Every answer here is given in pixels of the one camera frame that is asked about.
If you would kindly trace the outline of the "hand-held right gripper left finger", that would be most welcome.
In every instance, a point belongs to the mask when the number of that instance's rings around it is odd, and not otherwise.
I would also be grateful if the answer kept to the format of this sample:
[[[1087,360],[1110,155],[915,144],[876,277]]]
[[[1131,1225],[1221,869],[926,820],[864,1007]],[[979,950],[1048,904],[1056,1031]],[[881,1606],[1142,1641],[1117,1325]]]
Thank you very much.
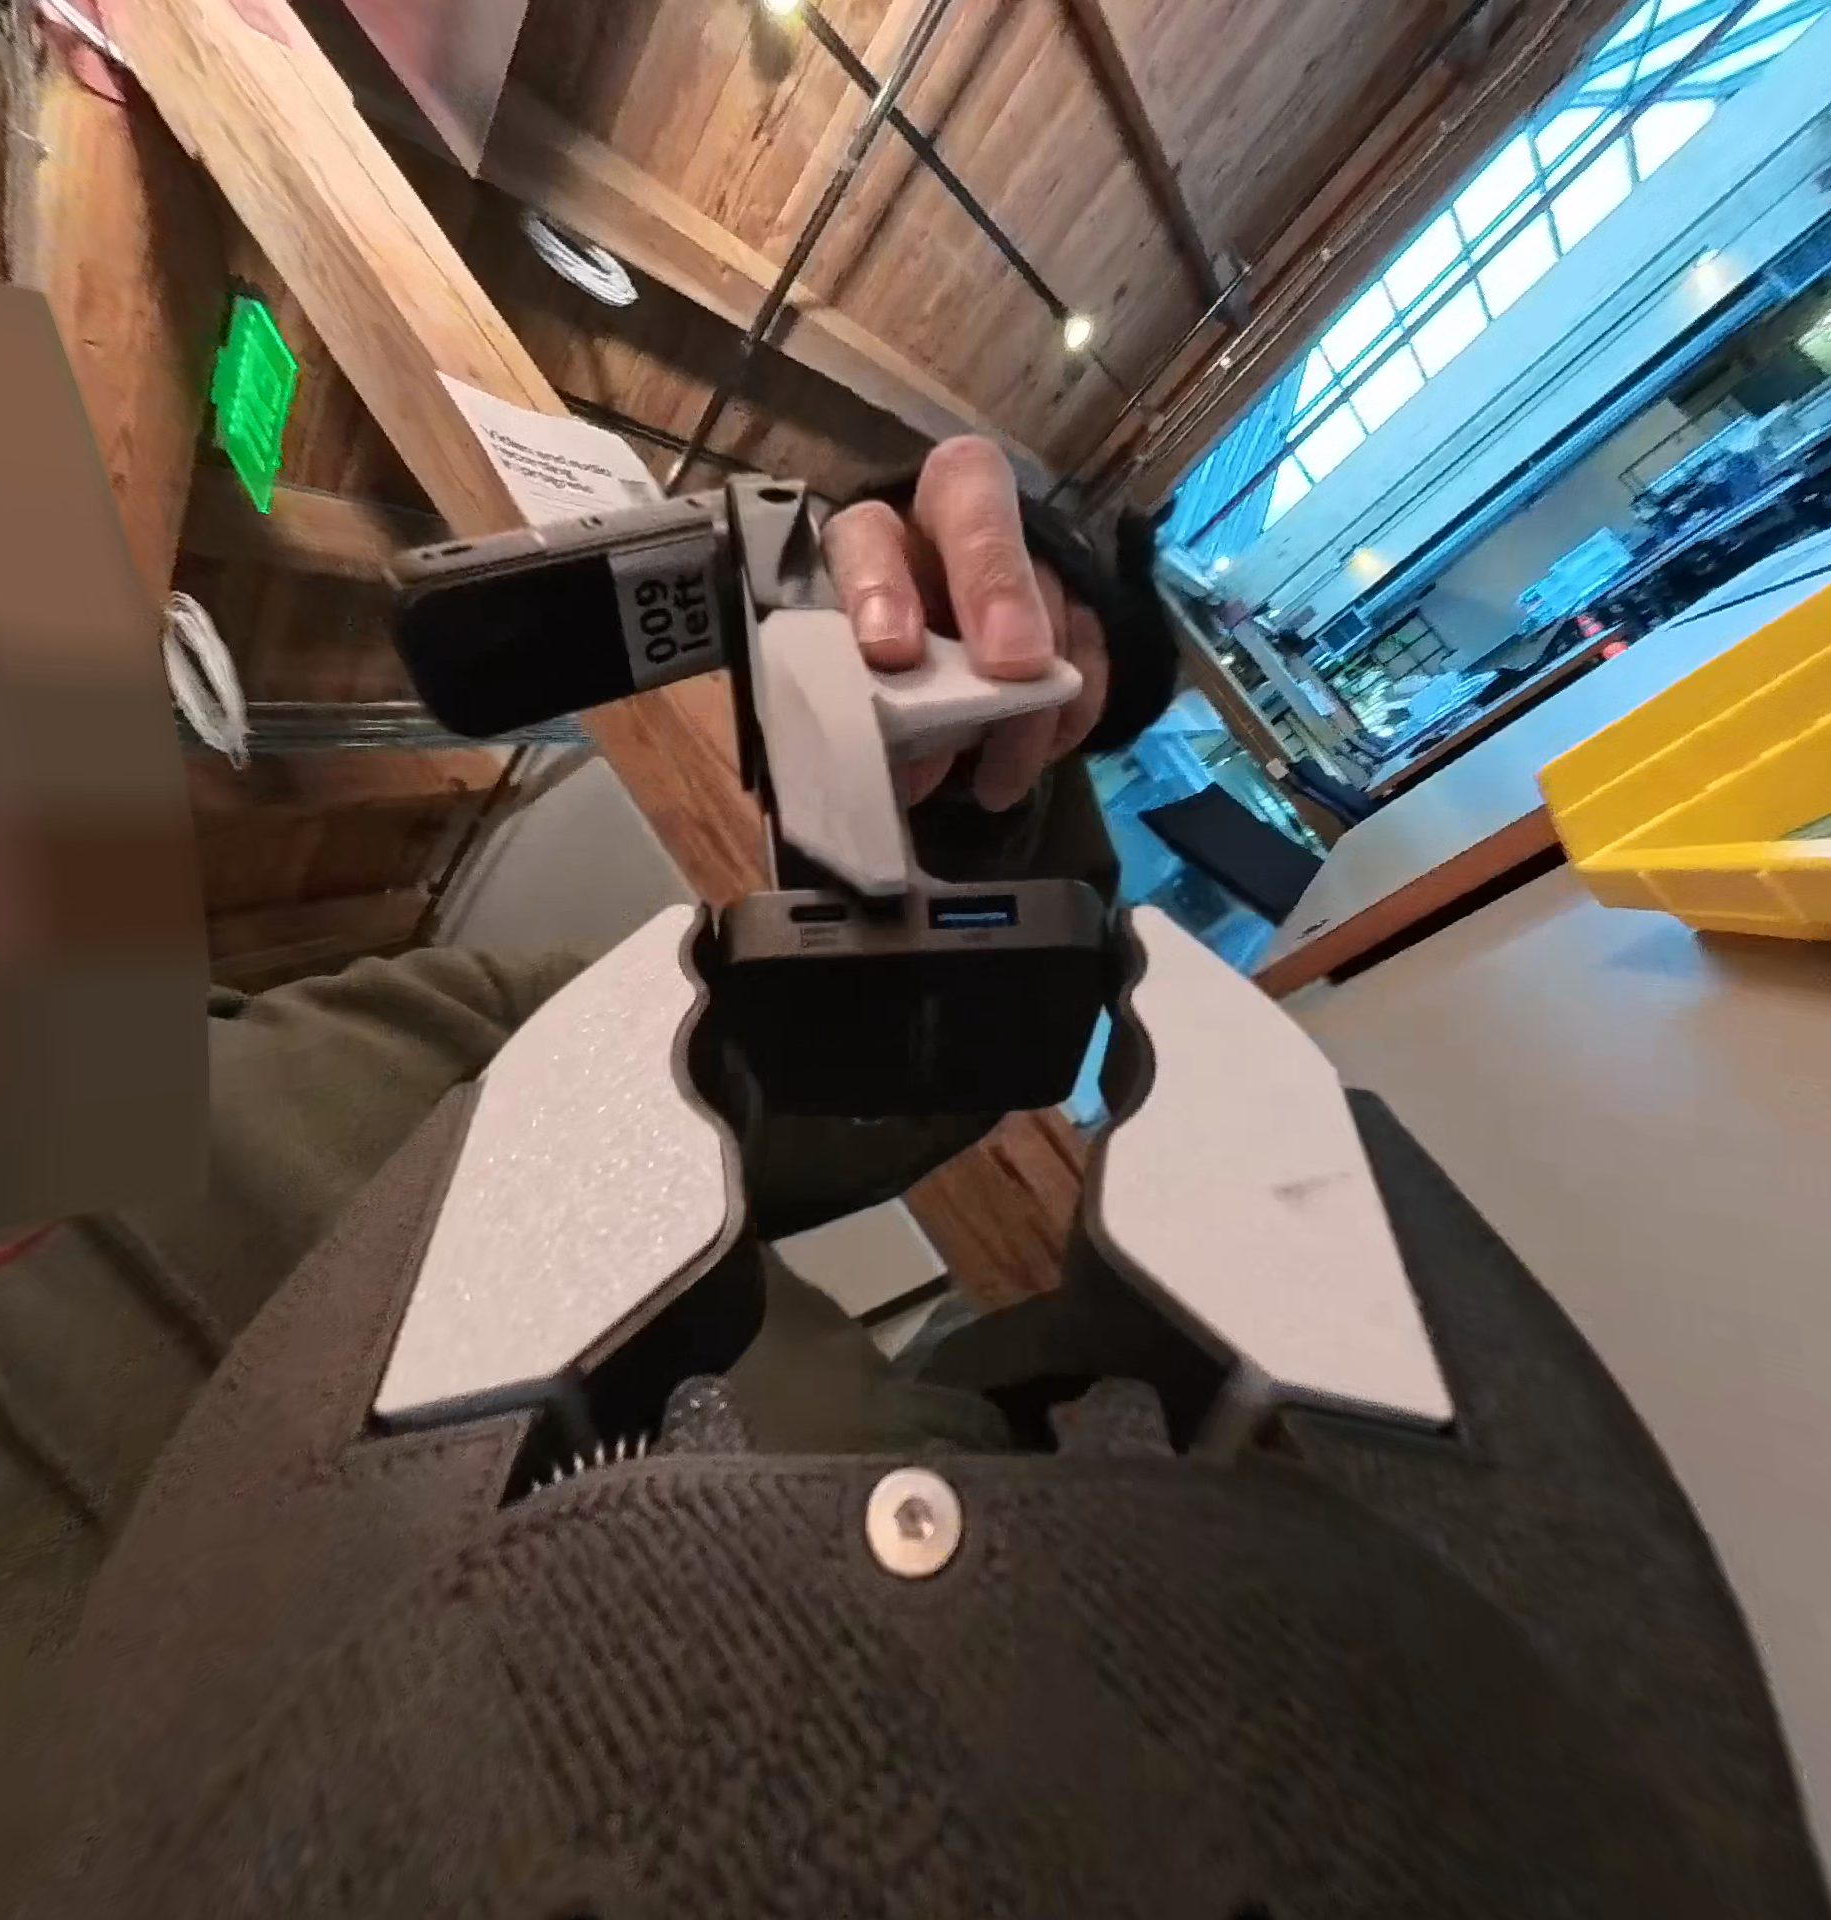
[[[692,1067],[711,919],[672,907],[483,1072],[373,1397],[378,1427],[642,1427],[764,1311],[735,1130]]]

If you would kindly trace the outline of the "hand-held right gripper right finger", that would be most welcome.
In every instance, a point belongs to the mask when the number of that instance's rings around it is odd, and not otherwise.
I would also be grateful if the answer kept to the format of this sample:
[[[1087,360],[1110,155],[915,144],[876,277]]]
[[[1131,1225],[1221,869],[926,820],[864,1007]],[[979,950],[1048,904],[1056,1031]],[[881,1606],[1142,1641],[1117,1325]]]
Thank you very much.
[[[1081,1223],[1266,1407],[1451,1427],[1457,1404],[1349,1096],[1312,1038],[1153,907],[1121,926]]]

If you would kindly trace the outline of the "black power bank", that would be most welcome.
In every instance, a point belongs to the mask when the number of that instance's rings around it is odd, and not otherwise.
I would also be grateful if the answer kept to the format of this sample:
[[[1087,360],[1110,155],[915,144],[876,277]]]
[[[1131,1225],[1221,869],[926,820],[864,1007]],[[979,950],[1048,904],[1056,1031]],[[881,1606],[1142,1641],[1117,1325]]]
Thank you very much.
[[[749,896],[711,996],[764,1117],[1009,1117],[1071,1096],[1116,981],[1110,908],[1039,876]]]

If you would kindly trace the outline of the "person's left hand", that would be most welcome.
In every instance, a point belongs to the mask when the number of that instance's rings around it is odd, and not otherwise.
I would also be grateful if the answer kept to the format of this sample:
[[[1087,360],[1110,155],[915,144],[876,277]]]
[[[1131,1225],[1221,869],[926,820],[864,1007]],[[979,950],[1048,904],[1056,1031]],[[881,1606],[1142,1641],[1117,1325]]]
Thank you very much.
[[[1027,554],[1020,495],[998,443],[954,437],[924,458],[906,505],[856,501],[822,530],[832,592],[878,676],[906,676],[929,636],[954,636],[988,682],[1026,682],[1068,660],[1081,693],[1014,715],[967,752],[975,803],[1009,813],[1093,732],[1109,696],[1103,626]]]

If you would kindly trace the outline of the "white paper notice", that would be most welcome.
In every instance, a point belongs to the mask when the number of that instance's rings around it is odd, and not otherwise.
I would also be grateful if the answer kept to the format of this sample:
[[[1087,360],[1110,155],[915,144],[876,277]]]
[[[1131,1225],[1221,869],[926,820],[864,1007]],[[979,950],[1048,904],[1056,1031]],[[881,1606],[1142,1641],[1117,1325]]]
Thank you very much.
[[[441,375],[528,526],[656,505],[662,489],[634,445],[577,415],[549,415]]]

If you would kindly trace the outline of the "person's olive sweater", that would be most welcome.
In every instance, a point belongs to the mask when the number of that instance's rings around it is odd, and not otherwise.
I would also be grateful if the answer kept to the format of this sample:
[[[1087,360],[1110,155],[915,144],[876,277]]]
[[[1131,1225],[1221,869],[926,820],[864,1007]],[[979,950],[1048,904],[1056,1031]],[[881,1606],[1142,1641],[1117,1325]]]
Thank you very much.
[[[592,957],[436,948],[250,996],[211,990],[207,1193],[34,1231],[0,1252],[0,1716],[39,1668],[230,1341],[376,1171]],[[900,1199],[995,1121],[753,1121],[764,1244]],[[732,1380],[762,1452],[1004,1452],[985,1397],[912,1380],[764,1254]]]

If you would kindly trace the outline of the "dark flat panel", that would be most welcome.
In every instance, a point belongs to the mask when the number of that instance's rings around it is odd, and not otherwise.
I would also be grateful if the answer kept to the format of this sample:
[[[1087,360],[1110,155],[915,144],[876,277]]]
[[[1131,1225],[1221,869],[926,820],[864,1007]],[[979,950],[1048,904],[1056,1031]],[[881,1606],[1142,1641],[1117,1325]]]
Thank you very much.
[[[1148,807],[1139,820],[1272,929],[1285,926],[1325,864],[1217,783]]]

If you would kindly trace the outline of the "green exit sign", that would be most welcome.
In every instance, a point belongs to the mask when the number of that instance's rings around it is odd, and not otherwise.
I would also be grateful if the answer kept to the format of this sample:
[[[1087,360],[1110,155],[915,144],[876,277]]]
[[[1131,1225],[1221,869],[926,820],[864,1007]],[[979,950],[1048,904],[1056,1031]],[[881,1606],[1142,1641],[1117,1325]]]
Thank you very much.
[[[299,357],[268,304],[237,291],[211,378],[213,443],[262,517],[272,514]]]

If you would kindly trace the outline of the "white table with wooden edge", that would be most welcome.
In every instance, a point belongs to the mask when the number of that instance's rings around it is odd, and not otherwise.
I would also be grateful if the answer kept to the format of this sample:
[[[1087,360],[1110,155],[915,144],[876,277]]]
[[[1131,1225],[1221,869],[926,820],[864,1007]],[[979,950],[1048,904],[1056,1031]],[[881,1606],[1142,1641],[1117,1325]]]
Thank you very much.
[[[1250,967],[1285,996],[1359,971],[1562,859],[1540,771],[1589,735],[1831,588],[1831,527],[1754,563],[1635,648],[1529,707],[1347,831]]]

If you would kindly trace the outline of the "yellow plastic bin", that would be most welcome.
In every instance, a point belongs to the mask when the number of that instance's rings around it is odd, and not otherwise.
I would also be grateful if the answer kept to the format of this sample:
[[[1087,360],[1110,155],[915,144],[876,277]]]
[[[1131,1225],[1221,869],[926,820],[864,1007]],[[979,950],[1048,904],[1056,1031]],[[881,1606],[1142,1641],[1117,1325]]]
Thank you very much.
[[[1831,586],[1742,636],[1537,784],[1602,907],[1831,942]]]

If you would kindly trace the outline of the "skylight windows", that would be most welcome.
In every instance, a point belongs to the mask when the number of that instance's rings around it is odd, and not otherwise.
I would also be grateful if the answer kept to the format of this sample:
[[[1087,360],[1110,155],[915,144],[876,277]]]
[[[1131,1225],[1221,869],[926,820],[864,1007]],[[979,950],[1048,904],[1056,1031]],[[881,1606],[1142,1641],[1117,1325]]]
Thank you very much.
[[[1224,574],[1779,60],[1829,2],[1640,2],[1179,480],[1162,541]]]

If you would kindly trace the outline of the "ceiling track rail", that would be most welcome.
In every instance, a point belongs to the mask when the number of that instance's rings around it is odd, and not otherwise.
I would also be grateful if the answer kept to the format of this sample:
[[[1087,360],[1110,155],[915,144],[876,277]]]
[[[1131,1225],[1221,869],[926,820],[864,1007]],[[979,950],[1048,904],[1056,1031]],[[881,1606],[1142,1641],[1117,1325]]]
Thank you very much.
[[[861,89],[869,97],[876,97],[879,91],[879,79],[872,68],[862,60],[862,55],[853,49],[853,45],[837,32],[832,21],[818,5],[810,2],[794,2],[794,5],[764,5],[765,12],[777,17],[797,17],[806,29],[808,37],[839,65],[852,85]],[[1081,314],[1068,306],[1061,296],[1048,285],[1043,273],[1033,266],[1033,262],[1019,249],[1019,244],[1009,236],[1009,231],[998,222],[998,218],[983,205],[983,201],[969,190],[969,187],[961,181],[954,168],[942,156],[936,141],[929,134],[920,130],[899,108],[893,108],[886,115],[886,125],[896,134],[902,141],[902,147],[915,156],[920,168],[929,174],[929,177],[938,181],[938,184],[949,192],[951,201],[957,204],[983,231],[983,236],[998,249],[1000,257],[1005,266],[1026,284],[1035,301],[1047,306],[1047,314],[1053,318],[1057,327],[1061,331],[1061,318],[1065,314]],[[1081,357],[1090,357],[1093,354],[1095,344]]]

